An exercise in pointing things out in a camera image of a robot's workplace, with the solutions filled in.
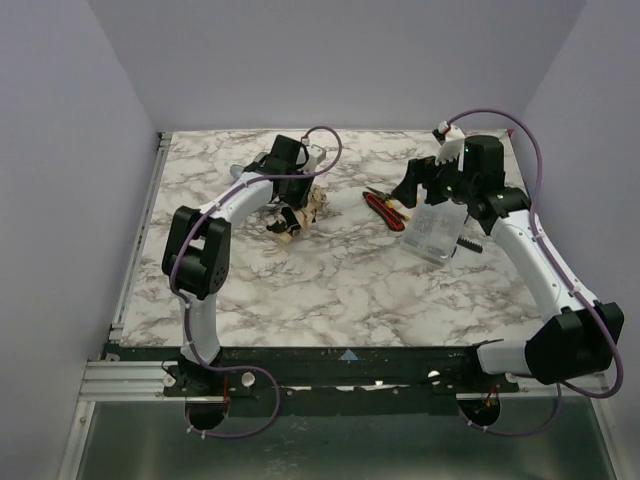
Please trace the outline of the beige umbrella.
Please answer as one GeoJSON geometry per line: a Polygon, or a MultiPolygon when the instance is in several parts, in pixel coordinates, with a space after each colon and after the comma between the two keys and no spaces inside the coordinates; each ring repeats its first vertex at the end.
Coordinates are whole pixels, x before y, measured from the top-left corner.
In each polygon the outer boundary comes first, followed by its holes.
{"type": "Polygon", "coordinates": [[[301,209],[284,206],[276,215],[275,220],[266,226],[281,243],[288,244],[302,232],[307,231],[324,213],[327,204],[325,191],[313,185],[307,195],[307,204],[301,209]]]}

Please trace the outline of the purple umbrella case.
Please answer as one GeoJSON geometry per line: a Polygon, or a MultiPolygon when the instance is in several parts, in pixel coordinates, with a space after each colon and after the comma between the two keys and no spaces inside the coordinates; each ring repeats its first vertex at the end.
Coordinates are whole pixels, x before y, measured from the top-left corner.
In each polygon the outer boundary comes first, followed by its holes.
{"type": "Polygon", "coordinates": [[[229,173],[234,181],[238,181],[243,175],[260,175],[256,172],[258,164],[252,162],[248,165],[232,164],[229,168],[229,173]]]}

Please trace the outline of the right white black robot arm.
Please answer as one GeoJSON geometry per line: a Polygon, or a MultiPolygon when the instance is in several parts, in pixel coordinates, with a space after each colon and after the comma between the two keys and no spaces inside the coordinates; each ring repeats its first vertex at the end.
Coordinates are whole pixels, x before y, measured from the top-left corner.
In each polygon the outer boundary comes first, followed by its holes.
{"type": "Polygon", "coordinates": [[[445,141],[437,155],[408,161],[392,195],[406,208],[418,204],[420,189],[427,205],[464,205],[514,264],[537,304],[544,324],[530,339],[477,346],[484,373],[549,385],[602,372],[614,359],[624,314],[578,281],[547,241],[529,197],[507,186],[504,164],[503,144],[494,136],[445,141]]]}

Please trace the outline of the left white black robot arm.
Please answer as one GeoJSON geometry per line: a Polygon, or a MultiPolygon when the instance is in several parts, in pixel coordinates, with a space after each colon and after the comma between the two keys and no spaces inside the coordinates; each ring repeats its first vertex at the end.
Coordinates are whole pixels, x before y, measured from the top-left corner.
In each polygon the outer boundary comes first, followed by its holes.
{"type": "Polygon", "coordinates": [[[183,311],[187,360],[209,365],[220,352],[216,295],[229,274],[233,231],[273,201],[292,210],[307,206],[311,175],[325,159],[324,148],[278,135],[269,151],[232,169],[234,183],[216,199],[176,210],[161,268],[183,311]]]}

